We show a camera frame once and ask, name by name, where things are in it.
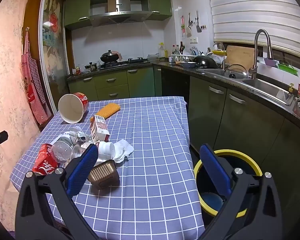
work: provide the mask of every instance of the range hood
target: range hood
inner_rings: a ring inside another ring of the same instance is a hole
[[[148,10],[143,10],[144,7],[141,3],[138,8],[139,10],[131,10],[130,0],[107,1],[108,12],[90,16],[93,27],[118,23],[143,22],[152,14]]]

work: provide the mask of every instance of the checkered tablecloth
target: checkered tablecloth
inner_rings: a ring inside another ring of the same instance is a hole
[[[109,102],[121,110],[106,120],[110,141],[127,140],[134,147],[129,160],[118,165],[120,186],[96,190],[86,181],[73,197],[87,223],[104,239],[195,240],[204,231],[189,152],[186,103],[181,97],[130,98],[89,103],[79,125],[90,134],[89,118]],[[20,190],[43,143],[76,125],[59,114],[14,167],[10,179]],[[48,195],[56,220],[62,221]]]

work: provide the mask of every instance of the screw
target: screw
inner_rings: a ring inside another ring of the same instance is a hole
[[[272,177],[272,174],[270,172],[265,172],[265,177],[270,179]]]
[[[242,174],[243,173],[243,170],[241,168],[235,168],[234,169],[234,172],[238,175]]]
[[[63,173],[63,168],[57,168],[55,171],[54,171],[56,174],[62,174]]]
[[[32,177],[32,174],[33,174],[32,171],[28,171],[28,172],[26,173],[26,177],[27,177],[27,178],[31,178],[31,177]]]

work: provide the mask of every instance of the yellow trash can rim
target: yellow trash can rim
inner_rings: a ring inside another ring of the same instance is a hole
[[[217,151],[214,151],[214,153],[217,156],[228,155],[228,156],[234,156],[234,157],[240,158],[240,159],[244,160],[246,163],[248,163],[251,166],[251,168],[254,170],[254,172],[256,173],[257,176],[262,176],[262,171],[261,171],[260,167],[258,166],[258,164],[253,159],[251,159],[248,155],[246,155],[242,152],[235,151],[235,150],[217,150]],[[194,167],[195,181],[197,181],[197,176],[198,176],[198,173],[199,173],[199,170],[201,169],[201,167],[202,167],[202,162],[201,162],[201,160],[199,160],[198,163],[196,164],[196,166]],[[208,204],[205,203],[204,200],[202,199],[202,197],[200,196],[199,192],[198,192],[198,195],[199,195],[199,200],[200,200],[201,207],[208,214],[215,217],[218,214],[218,211],[214,210],[213,208],[208,206]],[[238,217],[244,216],[246,211],[247,211],[247,209],[239,212],[236,217],[238,218]]]

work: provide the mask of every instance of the white napkin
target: white napkin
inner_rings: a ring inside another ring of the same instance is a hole
[[[129,155],[134,151],[132,145],[130,145],[126,140],[120,140],[114,143],[115,156],[113,158],[115,163],[120,163],[125,157],[129,159]]]

